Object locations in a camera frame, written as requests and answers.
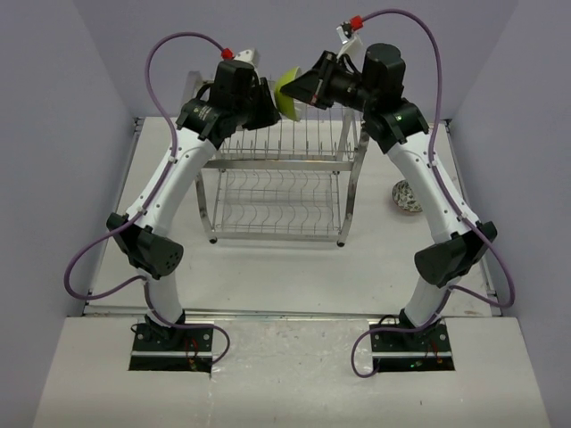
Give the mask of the pink floral bowl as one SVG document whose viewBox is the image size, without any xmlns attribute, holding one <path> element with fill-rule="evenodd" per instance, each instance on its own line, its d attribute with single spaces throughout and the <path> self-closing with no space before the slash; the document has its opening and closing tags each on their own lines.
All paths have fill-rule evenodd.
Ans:
<svg viewBox="0 0 571 428">
<path fill-rule="evenodd" d="M 422 207 L 416 199 L 410 184 L 403 179 L 397 182 L 392 188 L 392 200 L 395 205 L 410 214 L 418 214 L 422 212 Z"/>
</svg>

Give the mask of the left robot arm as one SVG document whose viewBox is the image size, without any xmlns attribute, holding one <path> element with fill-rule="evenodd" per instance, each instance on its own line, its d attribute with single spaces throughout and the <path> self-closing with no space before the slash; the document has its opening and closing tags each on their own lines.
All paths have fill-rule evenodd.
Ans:
<svg viewBox="0 0 571 428">
<path fill-rule="evenodd" d="M 120 250 L 144 278 L 148 317 L 157 324 L 153 338 L 165 350 L 176 350 L 186 338 L 174 274 L 184 248 L 170 237 L 173 218 L 226 139 L 239 128 L 265 128 L 280 119 L 268 81 L 250 62 L 220 62 L 214 80 L 200 91 L 208 98 L 196 96 L 182 106 L 171 125 L 172 142 L 141 193 L 142 201 L 107 219 Z"/>
</svg>

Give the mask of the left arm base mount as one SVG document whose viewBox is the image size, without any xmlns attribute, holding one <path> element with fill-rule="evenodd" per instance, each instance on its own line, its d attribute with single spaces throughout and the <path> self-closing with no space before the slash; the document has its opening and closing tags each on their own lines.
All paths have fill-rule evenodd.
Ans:
<svg viewBox="0 0 571 428">
<path fill-rule="evenodd" d="M 129 371 L 211 373 L 212 328 L 177 330 L 167 339 L 147 323 L 134 324 L 131 331 Z"/>
</svg>

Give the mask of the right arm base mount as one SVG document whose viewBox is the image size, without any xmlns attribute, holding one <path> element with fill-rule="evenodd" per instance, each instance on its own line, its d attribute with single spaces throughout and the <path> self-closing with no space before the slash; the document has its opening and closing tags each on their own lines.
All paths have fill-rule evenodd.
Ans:
<svg viewBox="0 0 571 428">
<path fill-rule="evenodd" d="M 374 333 L 373 368 L 378 373 L 454 371 L 447 325 L 437 321 L 421 333 Z"/>
</svg>

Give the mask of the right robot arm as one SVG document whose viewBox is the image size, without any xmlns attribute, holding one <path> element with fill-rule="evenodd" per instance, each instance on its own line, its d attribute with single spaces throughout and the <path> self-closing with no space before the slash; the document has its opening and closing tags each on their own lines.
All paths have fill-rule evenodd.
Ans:
<svg viewBox="0 0 571 428">
<path fill-rule="evenodd" d="M 450 178 L 436 177 L 438 157 L 426 138 L 432 136 L 419 108 L 403 93 L 406 64 L 400 50 L 373 44 L 360 72 L 348 69 L 334 53 L 324 52 L 311 70 L 287 80 L 277 91 L 325 110 L 338 103 L 362 114 L 361 129 L 402 173 L 425 214 L 433 244 L 414 256 L 419 279 L 399 315 L 398 339 L 407 350 L 429 341 L 435 322 L 450 295 L 451 283 L 464 276 L 484 254 L 483 239 L 494 239 L 493 222 L 483 223 L 458 191 L 443 193 Z"/>
</svg>

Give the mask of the green square bowl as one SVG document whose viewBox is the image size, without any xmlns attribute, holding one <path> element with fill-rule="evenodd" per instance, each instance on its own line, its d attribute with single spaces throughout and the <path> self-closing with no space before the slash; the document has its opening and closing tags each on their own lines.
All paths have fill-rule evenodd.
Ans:
<svg viewBox="0 0 571 428">
<path fill-rule="evenodd" d="M 302 71 L 299 67 L 293 67 L 280 76 L 274 85 L 274 100 L 279 113 L 292 121 L 300 121 L 303 117 L 302 104 L 290 95 L 282 93 L 282 88 L 300 77 Z"/>
</svg>

